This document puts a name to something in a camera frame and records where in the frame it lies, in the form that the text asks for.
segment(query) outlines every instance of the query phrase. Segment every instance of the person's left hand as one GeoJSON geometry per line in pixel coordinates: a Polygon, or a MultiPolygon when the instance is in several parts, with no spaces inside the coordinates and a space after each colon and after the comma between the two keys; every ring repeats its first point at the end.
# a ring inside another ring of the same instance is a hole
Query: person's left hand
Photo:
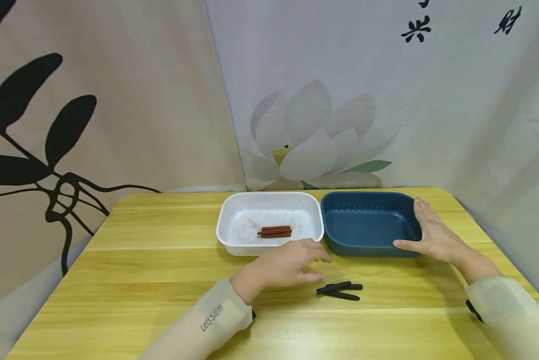
{"type": "Polygon", "coordinates": [[[289,241],[244,266],[231,278],[231,285],[243,301],[250,304],[265,288],[295,287],[325,280],[322,273],[303,270],[307,263],[319,260],[331,262],[320,242],[312,239],[289,241]]]}

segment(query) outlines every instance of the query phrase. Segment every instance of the dark blue plastic tray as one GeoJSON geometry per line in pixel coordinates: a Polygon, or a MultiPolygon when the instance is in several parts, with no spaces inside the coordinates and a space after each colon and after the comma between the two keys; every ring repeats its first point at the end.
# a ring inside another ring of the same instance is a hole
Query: dark blue plastic tray
{"type": "Polygon", "coordinates": [[[325,242],[343,257],[413,258],[395,239],[419,241],[413,198],[397,192],[330,192],[321,200],[325,242]]]}

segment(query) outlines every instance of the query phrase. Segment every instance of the white plastic tray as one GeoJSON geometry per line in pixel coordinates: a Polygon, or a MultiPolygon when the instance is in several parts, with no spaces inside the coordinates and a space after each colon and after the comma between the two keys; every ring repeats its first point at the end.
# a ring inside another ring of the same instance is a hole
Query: white plastic tray
{"type": "Polygon", "coordinates": [[[240,192],[228,197],[217,220],[217,239],[228,253],[258,257],[290,240],[323,238],[321,207],[304,192],[240,192]],[[289,238],[261,238],[261,227],[291,226],[289,238]]]}

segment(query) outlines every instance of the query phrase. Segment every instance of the chinese character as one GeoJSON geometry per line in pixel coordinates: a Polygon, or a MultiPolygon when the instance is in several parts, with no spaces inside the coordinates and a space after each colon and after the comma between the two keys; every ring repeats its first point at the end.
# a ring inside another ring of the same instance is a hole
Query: chinese character
{"type": "Polygon", "coordinates": [[[515,23],[515,20],[519,18],[521,15],[521,6],[518,9],[518,13],[516,15],[513,15],[513,9],[505,13],[505,16],[503,19],[501,19],[501,22],[499,23],[499,28],[494,32],[494,34],[497,34],[498,31],[501,30],[503,33],[505,31],[505,34],[509,34],[511,31],[511,28],[513,27],[513,23],[515,23]]]}
{"type": "MultiPolygon", "coordinates": [[[[405,38],[405,42],[408,43],[411,41],[413,35],[415,35],[416,31],[426,31],[426,32],[430,32],[431,31],[431,27],[423,27],[425,25],[427,25],[429,23],[429,16],[426,15],[425,18],[423,19],[423,22],[421,22],[420,20],[416,20],[415,22],[415,26],[413,25],[412,22],[409,22],[409,29],[410,31],[407,31],[407,33],[403,33],[401,34],[402,37],[406,37],[405,38]]],[[[422,33],[417,33],[417,38],[419,39],[419,42],[422,43],[424,41],[424,37],[423,37],[423,34],[422,33]]]]}

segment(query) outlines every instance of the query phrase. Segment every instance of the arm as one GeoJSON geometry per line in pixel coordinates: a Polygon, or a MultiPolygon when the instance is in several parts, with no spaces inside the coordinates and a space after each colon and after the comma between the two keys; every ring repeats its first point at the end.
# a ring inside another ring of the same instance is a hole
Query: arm
{"type": "Polygon", "coordinates": [[[467,281],[468,299],[508,355],[512,359],[539,359],[539,304],[442,223],[426,201],[417,198],[413,206],[421,241],[395,240],[394,246],[455,266],[467,281]]]}
{"type": "Polygon", "coordinates": [[[312,261],[331,262],[319,242],[290,241],[221,280],[141,356],[143,360],[202,360],[253,321],[250,304],[269,287],[294,287],[325,279],[304,272],[312,261]]]}

